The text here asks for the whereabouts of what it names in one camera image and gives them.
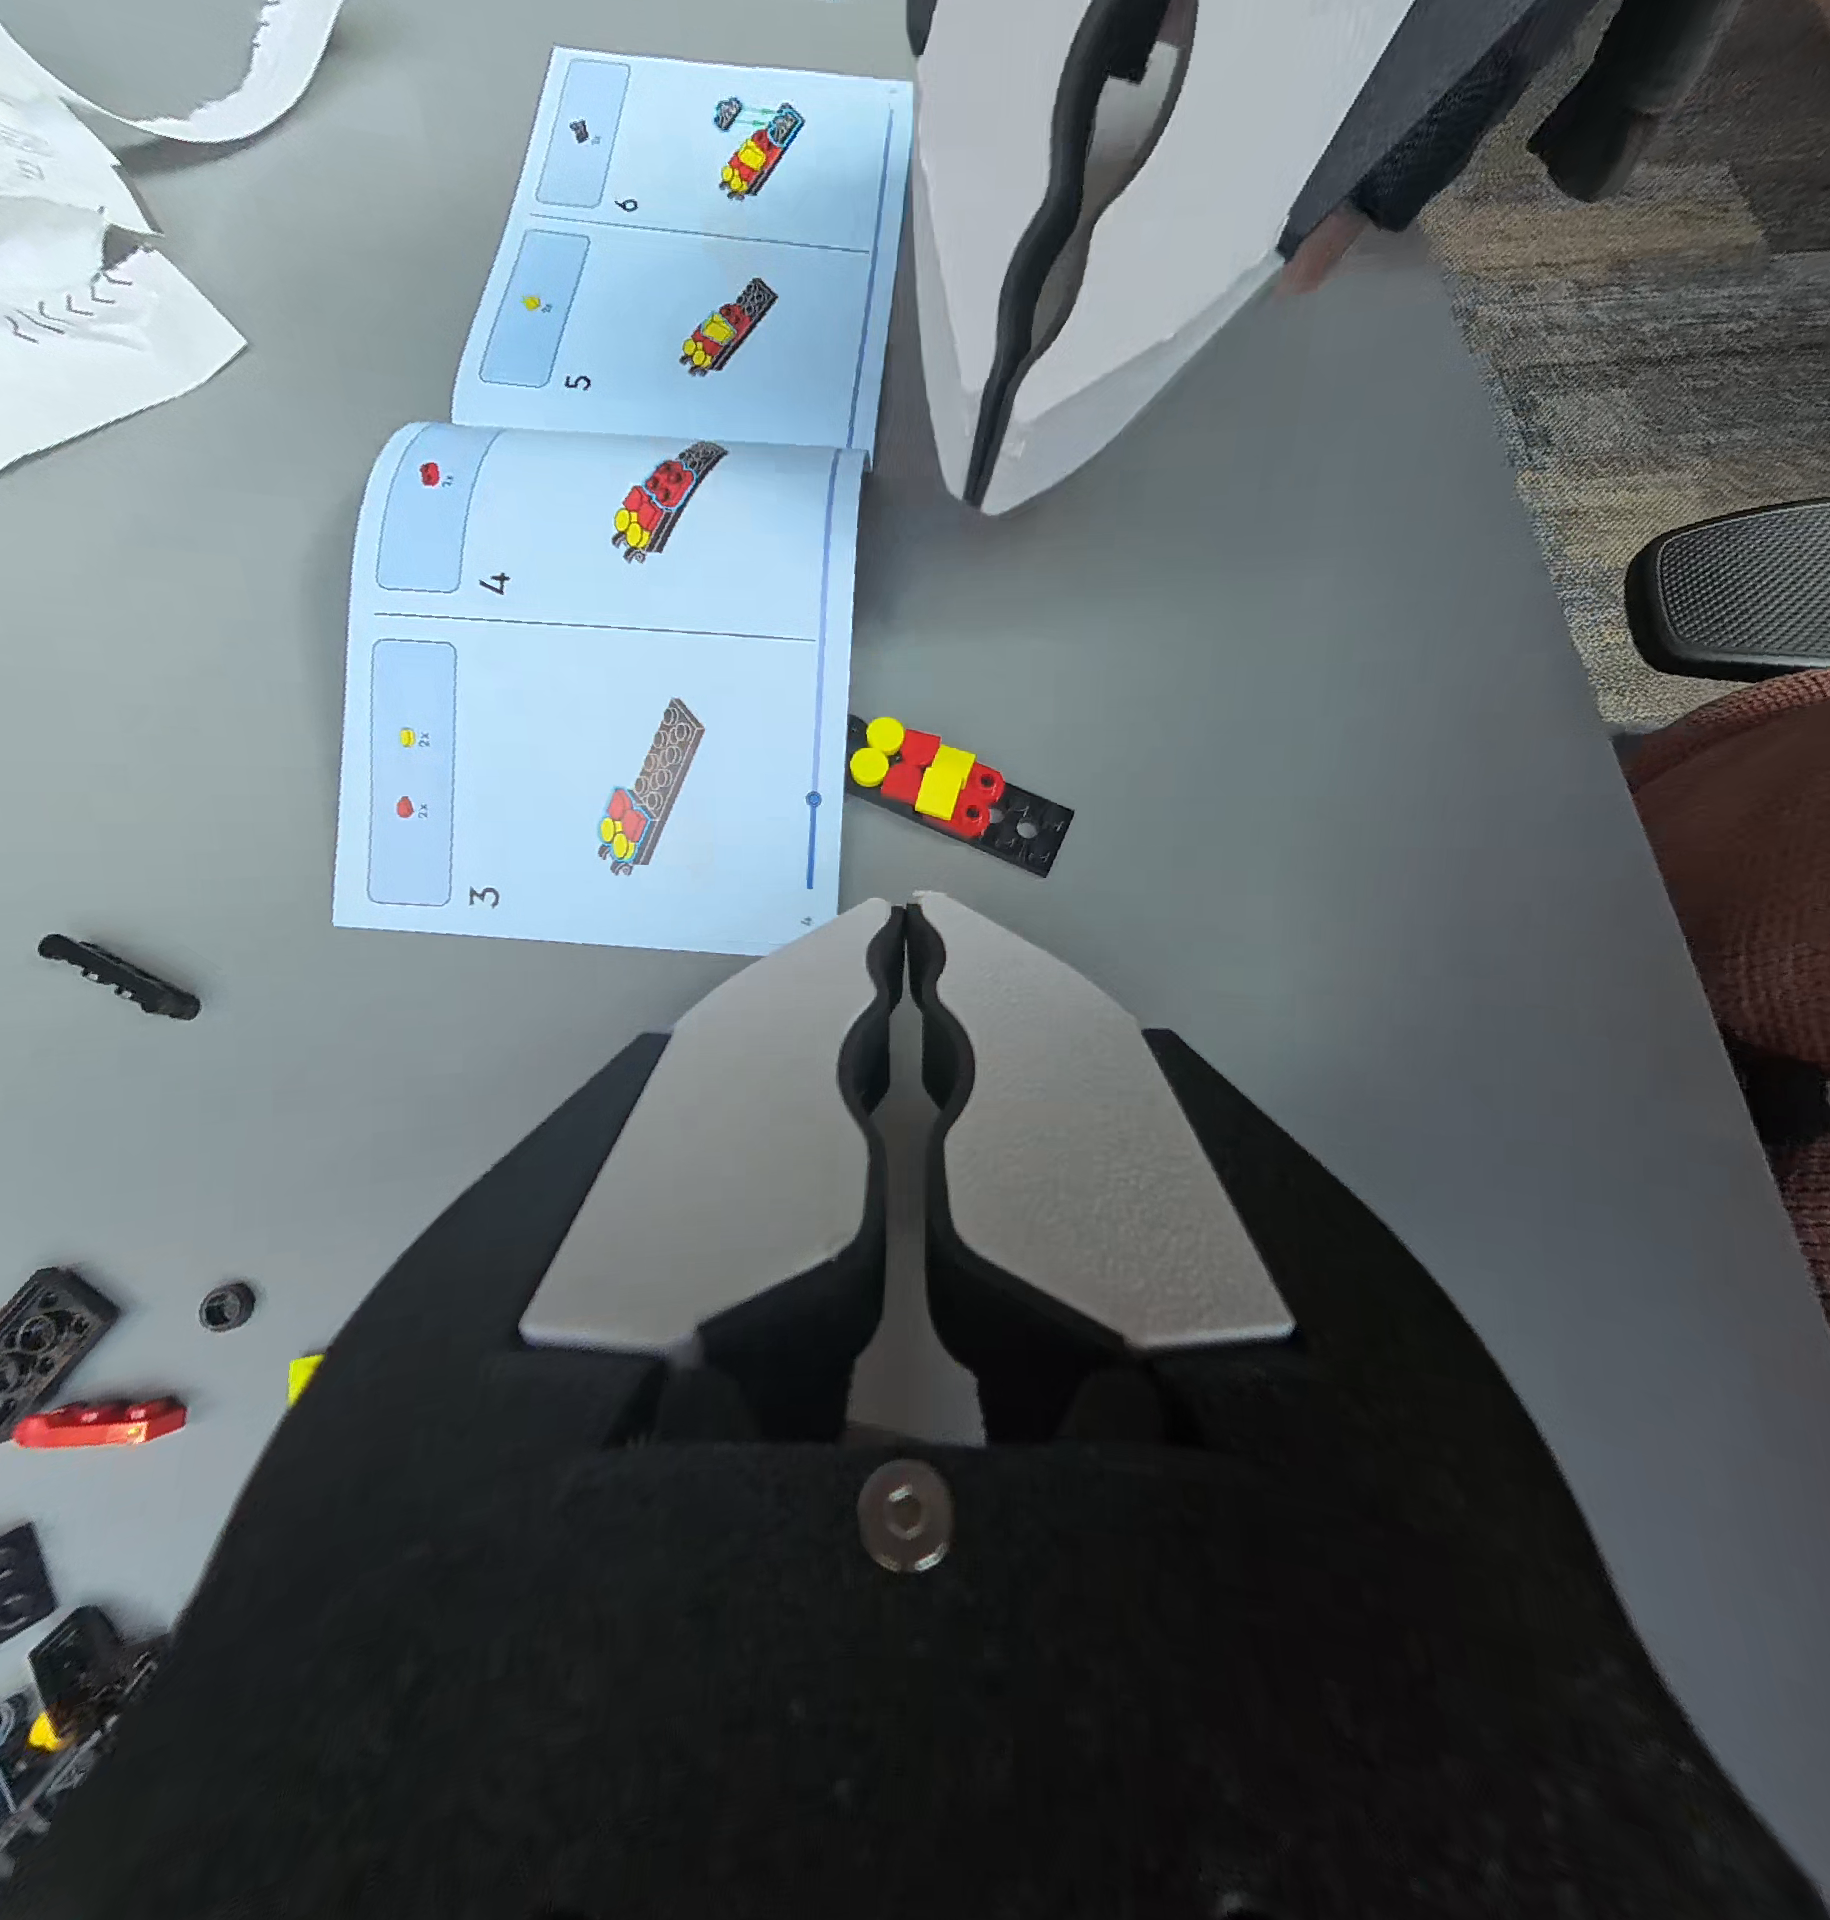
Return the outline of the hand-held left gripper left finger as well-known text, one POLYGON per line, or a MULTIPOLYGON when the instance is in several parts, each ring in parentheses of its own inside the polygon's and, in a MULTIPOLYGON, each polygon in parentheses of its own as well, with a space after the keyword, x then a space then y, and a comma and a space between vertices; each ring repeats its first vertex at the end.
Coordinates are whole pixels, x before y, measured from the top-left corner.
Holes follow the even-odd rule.
POLYGON ((745 965, 677 1020, 518 1332, 679 1356, 861 1232, 871 1182, 845 1047, 888 1010, 888 901, 745 965))

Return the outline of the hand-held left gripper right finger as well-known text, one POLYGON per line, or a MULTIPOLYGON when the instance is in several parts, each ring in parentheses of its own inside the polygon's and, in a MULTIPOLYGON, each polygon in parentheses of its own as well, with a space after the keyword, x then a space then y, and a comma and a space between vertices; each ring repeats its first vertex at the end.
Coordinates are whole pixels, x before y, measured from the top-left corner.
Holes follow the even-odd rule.
POLYGON ((1140 1354, 1294 1332, 1115 997, 937 891, 908 910, 908 963, 943 1118, 933 1221, 954 1250, 1140 1354))

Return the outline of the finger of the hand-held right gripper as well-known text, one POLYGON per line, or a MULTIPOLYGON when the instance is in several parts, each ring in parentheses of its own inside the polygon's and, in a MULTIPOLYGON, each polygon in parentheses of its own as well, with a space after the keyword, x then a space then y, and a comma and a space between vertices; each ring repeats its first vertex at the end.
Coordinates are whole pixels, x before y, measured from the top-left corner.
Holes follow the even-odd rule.
POLYGON ((1096 49, 1084 3, 911 3, 911 263, 929 418, 945 488, 1015 508, 1048 483, 1018 424, 1036 314, 1079 213, 1075 122, 1094 108, 1071 57, 1096 49))
POLYGON ((1096 99, 1075 122, 1079 213, 1020 384, 1023 449, 1048 483, 1031 499, 1116 442, 1279 275, 1290 209, 1412 6, 1180 5, 1169 93, 1102 193, 1103 96, 1127 84, 1143 20, 1163 39, 1170 5, 1094 5, 1096 49, 1071 57, 1060 102, 1075 84, 1096 99))

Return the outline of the red yellow black toy brick model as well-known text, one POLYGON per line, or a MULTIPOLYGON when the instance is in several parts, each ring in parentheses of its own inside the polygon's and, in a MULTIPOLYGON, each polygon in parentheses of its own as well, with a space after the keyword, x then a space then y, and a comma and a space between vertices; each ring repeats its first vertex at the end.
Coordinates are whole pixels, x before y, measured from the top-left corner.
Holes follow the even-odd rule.
POLYGON ((849 715, 846 795, 1023 871, 1048 876, 1071 809, 1015 785, 970 750, 893 715, 849 715))

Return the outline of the light blue instruction booklet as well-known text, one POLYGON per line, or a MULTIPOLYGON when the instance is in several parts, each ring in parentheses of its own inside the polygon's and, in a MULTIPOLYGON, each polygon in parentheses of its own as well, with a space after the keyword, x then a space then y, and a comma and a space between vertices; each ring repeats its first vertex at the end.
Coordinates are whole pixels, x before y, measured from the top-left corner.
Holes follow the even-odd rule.
POLYGON ((758 957, 836 916, 914 85, 559 47, 353 546, 331 919, 758 957))

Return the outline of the long black toy brick piece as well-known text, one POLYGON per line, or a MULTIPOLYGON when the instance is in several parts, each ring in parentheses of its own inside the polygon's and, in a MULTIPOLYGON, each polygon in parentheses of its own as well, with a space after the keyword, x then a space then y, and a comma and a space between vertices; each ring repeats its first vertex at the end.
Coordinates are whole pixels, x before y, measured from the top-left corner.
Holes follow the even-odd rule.
POLYGON ((172 983, 109 948, 74 939, 65 932, 47 932, 38 939, 37 952, 38 958, 65 965, 111 991, 150 1019, 196 1020, 203 1010, 201 999, 194 991, 172 983))

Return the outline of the red toy brick plate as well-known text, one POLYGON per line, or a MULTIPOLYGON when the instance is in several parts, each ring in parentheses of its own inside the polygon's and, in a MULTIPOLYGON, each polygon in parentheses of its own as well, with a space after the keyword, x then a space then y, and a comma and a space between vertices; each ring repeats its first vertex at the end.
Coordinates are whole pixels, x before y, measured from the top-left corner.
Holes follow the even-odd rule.
POLYGON ((187 1425, 187 1405, 174 1395, 153 1399, 76 1402, 25 1415, 13 1427, 13 1445, 28 1454, 82 1454, 142 1449, 187 1425))

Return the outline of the black toy plate underside up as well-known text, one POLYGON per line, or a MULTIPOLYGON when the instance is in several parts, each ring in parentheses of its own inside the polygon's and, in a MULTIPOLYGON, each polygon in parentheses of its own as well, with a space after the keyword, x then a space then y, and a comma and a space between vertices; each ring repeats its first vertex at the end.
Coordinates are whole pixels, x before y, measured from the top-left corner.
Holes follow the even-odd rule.
POLYGON ((122 1310, 70 1266, 44 1266, 0 1307, 0 1447, 50 1405, 122 1310))

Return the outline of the reddish brown fabric chair seat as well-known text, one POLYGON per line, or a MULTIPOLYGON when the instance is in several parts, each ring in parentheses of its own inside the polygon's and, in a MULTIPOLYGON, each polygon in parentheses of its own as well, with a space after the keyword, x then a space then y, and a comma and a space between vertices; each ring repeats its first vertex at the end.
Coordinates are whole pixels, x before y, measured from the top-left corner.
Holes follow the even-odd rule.
POLYGON ((1830 1328, 1830 668, 1636 737, 1622 777, 1830 1328))

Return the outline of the black sloped toy brick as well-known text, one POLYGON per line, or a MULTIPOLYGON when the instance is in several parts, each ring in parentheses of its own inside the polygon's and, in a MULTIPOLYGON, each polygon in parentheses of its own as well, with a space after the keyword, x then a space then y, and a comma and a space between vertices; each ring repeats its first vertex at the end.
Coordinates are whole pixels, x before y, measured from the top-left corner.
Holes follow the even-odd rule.
POLYGON ((159 1671, 167 1645, 167 1635, 125 1639, 92 1605, 67 1613, 31 1652, 56 1745, 79 1745, 128 1710, 159 1671))

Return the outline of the torn white paper bag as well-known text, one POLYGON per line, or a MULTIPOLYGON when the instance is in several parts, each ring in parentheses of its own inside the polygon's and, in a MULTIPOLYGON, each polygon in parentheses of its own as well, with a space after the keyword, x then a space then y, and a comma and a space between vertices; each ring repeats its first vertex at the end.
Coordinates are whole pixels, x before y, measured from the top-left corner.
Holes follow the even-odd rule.
POLYGON ((0 80, 92 130, 228 147, 310 90, 344 3, 0 3, 0 80))
POLYGON ((194 393, 246 348, 150 235, 111 150, 0 59, 0 471, 194 393))

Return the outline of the black two stud toy plate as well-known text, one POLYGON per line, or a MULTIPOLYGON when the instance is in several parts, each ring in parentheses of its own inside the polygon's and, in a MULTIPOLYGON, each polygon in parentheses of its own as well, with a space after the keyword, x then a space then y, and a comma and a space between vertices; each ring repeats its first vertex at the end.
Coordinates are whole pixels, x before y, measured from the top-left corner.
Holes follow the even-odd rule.
POLYGON ((0 1645, 47 1621, 59 1597, 47 1574, 34 1523, 0 1532, 0 1645))

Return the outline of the pile of small toy bricks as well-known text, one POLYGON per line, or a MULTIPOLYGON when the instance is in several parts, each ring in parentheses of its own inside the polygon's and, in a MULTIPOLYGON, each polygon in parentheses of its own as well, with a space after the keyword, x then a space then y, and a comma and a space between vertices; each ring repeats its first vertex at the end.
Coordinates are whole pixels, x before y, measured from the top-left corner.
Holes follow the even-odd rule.
POLYGON ((54 1831, 65 1799, 100 1761, 122 1718, 121 1701, 91 1710, 65 1740, 34 1689, 0 1699, 0 1894, 16 1866, 54 1831))

